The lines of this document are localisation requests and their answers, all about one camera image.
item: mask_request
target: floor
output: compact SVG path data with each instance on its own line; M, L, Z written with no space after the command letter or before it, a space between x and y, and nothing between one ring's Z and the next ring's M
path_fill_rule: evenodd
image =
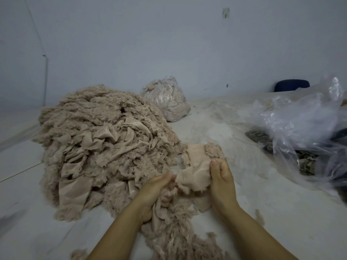
M281 175L274 163L244 135L250 106L230 98L191 101L189 116L170 126L181 141L220 144L233 172L242 208L263 218L264 228L299 259L345 259L347 208L322 191L303 188ZM53 219L38 182L41 147L20 142L0 152L1 259L68 259L74 249L89 252L113 219L101 207L79 221ZM238 259L232 238L212 210L192 220L198 235L217 234L217 243ZM138 235L131 259L148 259L151 250Z

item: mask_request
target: human hand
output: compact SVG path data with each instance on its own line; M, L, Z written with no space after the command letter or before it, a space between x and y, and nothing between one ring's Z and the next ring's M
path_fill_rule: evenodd
M240 208L236 200L234 178L228 163L222 159L211 161L210 172L212 208L222 220L226 220L234 210Z
M152 206L158 200L161 190L166 186L172 190L176 185L175 179L176 175L170 171L148 180L142 186L131 204L140 210L143 223L152 218ZM161 206L168 207L171 200L172 198L163 198Z

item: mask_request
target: plastic bag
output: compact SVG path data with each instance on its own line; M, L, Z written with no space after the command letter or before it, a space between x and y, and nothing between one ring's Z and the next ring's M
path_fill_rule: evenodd
M167 121L177 121L190 111L190 105L174 77L150 82L140 95L157 105Z
M338 190L347 186L347 108L340 107L343 94L338 79L330 77L310 88L275 95L271 104L254 102L252 123L259 127L258 138L265 141L258 142L267 144L287 178L323 190L327 183Z

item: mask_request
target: white wall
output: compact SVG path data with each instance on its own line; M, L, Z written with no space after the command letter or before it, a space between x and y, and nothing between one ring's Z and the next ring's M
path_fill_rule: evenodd
M48 103L87 85L139 92L174 75L186 96L347 82L345 0L28 0L50 59ZM222 9L230 7L230 18Z
M0 0L0 112L42 106L43 54L25 0Z

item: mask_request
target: plush fabric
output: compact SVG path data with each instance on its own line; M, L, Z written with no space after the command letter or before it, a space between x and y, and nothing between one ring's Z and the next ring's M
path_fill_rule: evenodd
M223 156L219 146L187 148L152 103L103 85L68 94L55 108L43 109L39 122L34 141L45 148L40 185L57 208L56 219L79 219L83 210L99 204L116 218L148 179L175 165L176 156L184 153L195 165L191 175L186 174L192 181L180 184L189 194L164 189L153 206L152 221L141 231L155 251L152 259L224 259L213 237L202 240L189 221L198 209L209 208L209 193L201 191L211 182L209 159ZM194 147L197 156L191 152ZM166 196L173 202L164 209L161 200ZM85 255L77 250L71 257Z

